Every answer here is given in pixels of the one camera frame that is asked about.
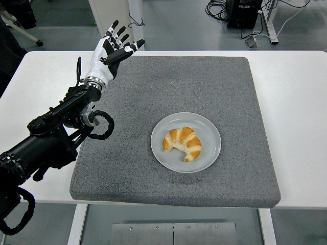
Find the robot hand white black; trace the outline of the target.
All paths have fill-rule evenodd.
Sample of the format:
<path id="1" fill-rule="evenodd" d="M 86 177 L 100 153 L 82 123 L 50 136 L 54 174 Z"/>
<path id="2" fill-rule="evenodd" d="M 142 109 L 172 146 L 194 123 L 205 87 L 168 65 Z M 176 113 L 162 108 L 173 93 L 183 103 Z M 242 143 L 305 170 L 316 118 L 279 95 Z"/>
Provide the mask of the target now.
<path id="1" fill-rule="evenodd" d="M 145 44 L 143 39 L 132 44 L 125 42 L 129 34 L 125 33 L 125 26 L 117 30 L 118 24 L 119 21 L 115 20 L 105 36 L 99 40 L 91 58 L 91 70 L 86 75 L 87 79 L 99 79 L 104 82 L 113 80 L 120 62 L 132 56 Z"/>

